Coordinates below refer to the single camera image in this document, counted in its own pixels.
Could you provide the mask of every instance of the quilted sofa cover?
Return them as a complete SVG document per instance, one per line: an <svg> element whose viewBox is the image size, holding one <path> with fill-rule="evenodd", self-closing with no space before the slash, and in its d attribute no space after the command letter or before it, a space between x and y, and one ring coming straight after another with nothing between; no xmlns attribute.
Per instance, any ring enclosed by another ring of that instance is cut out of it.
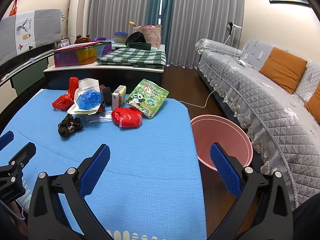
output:
<svg viewBox="0 0 320 240"><path fill-rule="evenodd" d="M293 95L259 73L273 44L248 41L244 49L229 47L219 53L213 41L200 41L199 69L224 98L241 126L248 129L253 148L261 154L261 172L280 171L285 179L292 209L320 192L320 126L304 108L320 80L320 66L308 60ZM243 67L234 54L244 60Z"/></svg>

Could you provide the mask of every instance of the green checkered cloth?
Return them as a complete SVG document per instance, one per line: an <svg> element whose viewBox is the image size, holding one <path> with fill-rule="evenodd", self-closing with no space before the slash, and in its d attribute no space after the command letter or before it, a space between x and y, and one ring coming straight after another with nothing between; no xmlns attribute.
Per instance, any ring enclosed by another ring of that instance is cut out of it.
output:
<svg viewBox="0 0 320 240"><path fill-rule="evenodd" d="M160 67L166 65L163 51L123 48L108 55L98 57L96 61L103 65L131 65L136 67Z"/></svg>

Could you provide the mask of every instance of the pink basket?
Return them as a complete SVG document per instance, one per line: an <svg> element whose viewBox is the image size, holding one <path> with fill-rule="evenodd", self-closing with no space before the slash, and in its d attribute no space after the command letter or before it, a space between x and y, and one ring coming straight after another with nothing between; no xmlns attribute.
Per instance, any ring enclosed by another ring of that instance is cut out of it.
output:
<svg viewBox="0 0 320 240"><path fill-rule="evenodd" d="M160 48L161 46L161 25L156 25L154 27L133 27L134 32L143 33L146 42L150 43L152 47Z"/></svg>
<svg viewBox="0 0 320 240"><path fill-rule="evenodd" d="M193 137L199 161L212 170L217 170L210 158L210 148L218 142L225 152L238 159L242 166L252 160L251 142L235 123L216 115L200 115L191 120Z"/></svg>

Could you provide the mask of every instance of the curtain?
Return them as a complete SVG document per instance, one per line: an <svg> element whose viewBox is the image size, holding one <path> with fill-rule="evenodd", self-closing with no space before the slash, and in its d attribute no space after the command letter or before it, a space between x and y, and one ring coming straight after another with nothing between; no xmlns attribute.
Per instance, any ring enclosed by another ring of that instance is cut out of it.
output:
<svg viewBox="0 0 320 240"><path fill-rule="evenodd" d="M157 25L159 19L160 0L148 0L145 25Z"/></svg>
<svg viewBox="0 0 320 240"><path fill-rule="evenodd" d="M229 35L228 21L242 26L244 0L175 0L167 61L196 66L199 56L194 45L207 38L224 43ZM239 45L236 30L228 45Z"/></svg>
<svg viewBox="0 0 320 240"><path fill-rule="evenodd" d="M174 0L162 0L161 16L159 16L160 0L148 1L146 25L157 25L159 18L161 18L161 44L166 45L166 51L171 32L173 2Z"/></svg>
<svg viewBox="0 0 320 240"><path fill-rule="evenodd" d="M133 32L129 21L143 25L148 0L91 0L88 33L91 38L113 38L114 32Z"/></svg>
<svg viewBox="0 0 320 240"><path fill-rule="evenodd" d="M162 0L162 13L161 13L161 44L166 47L168 51L170 33L171 33L171 20L174 0Z"/></svg>

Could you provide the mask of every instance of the blue bowl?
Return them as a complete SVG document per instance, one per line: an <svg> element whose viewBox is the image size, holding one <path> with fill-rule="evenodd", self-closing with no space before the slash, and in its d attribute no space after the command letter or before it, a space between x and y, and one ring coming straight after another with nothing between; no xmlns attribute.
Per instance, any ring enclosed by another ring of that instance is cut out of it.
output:
<svg viewBox="0 0 320 240"><path fill-rule="evenodd" d="M128 36L129 33L126 33L126 32L115 32L114 35L116 35L116 36Z"/></svg>

